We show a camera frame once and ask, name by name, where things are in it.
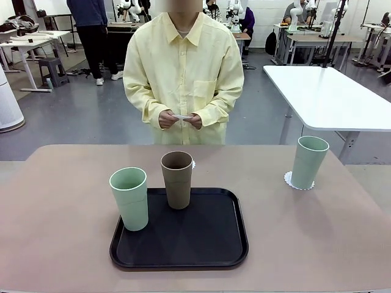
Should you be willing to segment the person's right hand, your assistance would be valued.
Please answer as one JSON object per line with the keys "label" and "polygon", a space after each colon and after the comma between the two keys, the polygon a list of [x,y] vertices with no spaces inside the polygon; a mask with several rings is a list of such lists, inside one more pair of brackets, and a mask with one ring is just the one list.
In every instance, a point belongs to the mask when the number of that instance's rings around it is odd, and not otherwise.
{"label": "person's right hand", "polygon": [[164,110],[159,113],[158,122],[161,129],[169,129],[178,121],[171,110]]}

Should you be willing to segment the person's left hand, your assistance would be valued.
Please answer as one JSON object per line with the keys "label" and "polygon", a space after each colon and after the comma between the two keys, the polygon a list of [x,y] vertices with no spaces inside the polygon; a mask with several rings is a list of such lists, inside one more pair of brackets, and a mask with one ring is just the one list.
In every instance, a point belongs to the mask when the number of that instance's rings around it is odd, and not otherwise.
{"label": "person's left hand", "polygon": [[192,113],[188,116],[188,118],[184,119],[183,121],[189,123],[197,130],[200,130],[202,128],[202,119],[197,114]]}

